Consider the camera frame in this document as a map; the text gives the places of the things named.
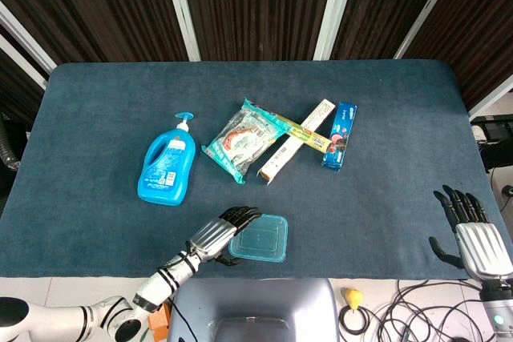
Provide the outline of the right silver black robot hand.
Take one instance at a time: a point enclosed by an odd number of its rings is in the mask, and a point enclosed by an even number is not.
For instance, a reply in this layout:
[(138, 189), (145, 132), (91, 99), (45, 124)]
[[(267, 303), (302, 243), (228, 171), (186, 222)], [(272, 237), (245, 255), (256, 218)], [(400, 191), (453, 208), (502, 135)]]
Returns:
[(430, 247), (443, 262), (463, 269), (474, 280), (506, 281), (512, 278), (512, 261), (497, 227), (490, 222), (481, 202), (471, 193), (447, 185), (434, 191), (454, 234), (459, 255), (445, 252), (431, 236)]

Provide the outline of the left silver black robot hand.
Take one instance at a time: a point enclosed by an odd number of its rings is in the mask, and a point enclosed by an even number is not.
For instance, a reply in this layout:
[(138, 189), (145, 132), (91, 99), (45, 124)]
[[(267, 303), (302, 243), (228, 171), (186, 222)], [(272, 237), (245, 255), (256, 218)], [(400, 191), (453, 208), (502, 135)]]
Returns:
[(230, 207), (218, 218), (207, 222), (186, 242), (188, 254), (201, 262), (215, 260), (231, 267), (242, 262), (241, 258), (229, 259), (222, 251), (253, 220), (262, 216), (257, 207)]

